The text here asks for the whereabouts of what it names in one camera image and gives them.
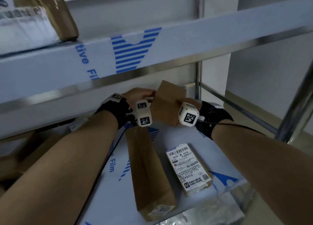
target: person's left arm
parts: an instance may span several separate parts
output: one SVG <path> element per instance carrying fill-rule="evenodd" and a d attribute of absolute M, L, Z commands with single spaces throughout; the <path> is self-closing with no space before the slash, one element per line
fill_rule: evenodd
<path fill-rule="evenodd" d="M 154 90 L 123 94 L 130 107 Z M 62 138 L 0 199 L 7 225 L 71 225 L 79 215 L 118 129 L 116 117 L 103 110 Z"/>

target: person's left hand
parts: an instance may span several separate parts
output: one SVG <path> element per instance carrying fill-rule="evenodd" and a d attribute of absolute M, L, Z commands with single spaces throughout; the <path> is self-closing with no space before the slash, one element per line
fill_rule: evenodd
<path fill-rule="evenodd" d="M 122 97 L 126 98 L 129 107 L 135 108 L 136 101 L 142 100 L 144 97 L 154 97 L 155 90 L 147 88 L 133 88 L 128 92 L 122 94 Z"/>

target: blue stripe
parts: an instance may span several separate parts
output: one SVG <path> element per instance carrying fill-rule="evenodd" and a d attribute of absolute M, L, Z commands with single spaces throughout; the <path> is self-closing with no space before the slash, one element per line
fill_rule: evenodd
<path fill-rule="evenodd" d="M 133 51 L 133 50 L 145 49 L 145 48 L 149 48 L 149 47 L 151 47 L 151 46 L 152 46 L 152 44 L 149 44 L 149 45 L 142 45 L 142 46 L 138 46 L 138 47 L 134 47 L 134 48 L 129 48 L 129 49 L 124 49 L 124 50 L 116 51 L 116 52 L 114 52 L 114 54 L 117 55 L 117 54 L 129 52 L 129 51 Z"/>
<path fill-rule="evenodd" d="M 120 44 L 120 43 L 126 43 L 126 40 L 112 41 L 112 45 L 116 45 L 116 44 Z"/>
<path fill-rule="evenodd" d="M 161 30 L 161 29 L 162 29 L 162 27 L 154 28 L 154 29 L 149 29 L 149 30 L 145 30 L 145 33 L 147 33 L 147 32 L 153 32 L 153 31 L 159 31 L 159 30 Z"/>
<path fill-rule="evenodd" d="M 156 33 L 152 33 L 152 34 L 148 34 L 148 35 L 144 35 L 143 37 L 144 38 L 147 38 L 147 37 L 151 37 L 151 36 L 157 36 L 159 33 L 156 32 Z"/>
<path fill-rule="evenodd" d="M 133 55 L 137 55 L 137 54 L 143 54 L 143 53 L 147 53 L 147 52 L 148 52 L 148 49 L 147 50 L 143 50 L 143 51 L 134 52 L 134 53 L 131 53 L 131 54 L 120 55 L 120 56 L 115 57 L 115 59 L 125 58 L 125 57 L 129 57 L 129 56 L 133 56 Z"/>
<path fill-rule="evenodd" d="M 121 63 L 125 63 L 125 62 L 129 62 L 129 61 L 133 61 L 133 60 L 137 60 L 137 59 L 141 59 L 145 57 L 144 55 L 141 55 L 141 56 L 138 56 L 138 57 L 134 57 L 134 58 L 127 58 L 127 59 L 124 59 L 124 60 L 120 60 L 120 61 L 116 61 L 116 64 L 121 64 Z"/>
<path fill-rule="evenodd" d="M 135 69 L 135 68 L 137 68 L 137 66 L 135 66 L 135 67 L 131 67 L 131 68 L 128 68 L 128 69 L 118 70 L 118 71 L 116 71 L 116 73 L 126 72 L 126 71 L 129 71 L 129 70 L 133 70 L 133 69 Z"/>
<path fill-rule="evenodd" d="M 131 65 L 137 65 L 137 64 L 139 64 L 139 63 L 140 63 L 140 61 L 136 61 L 136 62 L 132 62 L 132 63 L 125 64 L 125 65 L 116 66 L 116 68 L 117 68 L 117 69 L 120 69 L 120 68 L 127 67 L 127 66 L 131 66 Z"/>
<path fill-rule="evenodd" d="M 144 44 L 144 43 L 148 43 L 148 42 L 153 42 L 153 41 L 155 41 L 155 38 L 151 38 L 151 39 L 148 39 L 148 40 L 142 40 L 138 44 L 135 44 L 135 45 L 126 44 L 126 45 L 115 46 L 115 47 L 113 47 L 113 49 L 122 49 L 122 48 L 130 47 L 130 46 L 136 46 L 136 45 L 140 45 L 140 44 Z"/>
<path fill-rule="evenodd" d="M 122 38 L 122 36 L 111 37 L 111 40 L 115 40 L 115 39 L 119 39 L 119 38 Z"/>

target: person's right arm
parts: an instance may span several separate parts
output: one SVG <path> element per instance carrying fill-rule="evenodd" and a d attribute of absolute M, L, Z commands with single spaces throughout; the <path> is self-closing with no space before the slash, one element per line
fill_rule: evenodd
<path fill-rule="evenodd" d="M 180 101 L 202 106 L 190 98 Z M 285 225 L 313 224 L 312 157 L 238 126 L 215 125 L 209 136 Z"/>

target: forearm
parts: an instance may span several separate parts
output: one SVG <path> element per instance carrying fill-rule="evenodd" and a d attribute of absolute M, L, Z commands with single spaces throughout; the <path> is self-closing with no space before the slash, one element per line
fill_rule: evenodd
<path fill-rule="evenodd" d="M 4 224 L 74 224 L 118 124 L 102 111 L 61 139 L 0 200 Z"/>
<path fill-rule="evenodd" d="M 236 126 L 216 125 L 212 139 L 284 224 L 313 224 L 311 157 Z"/>

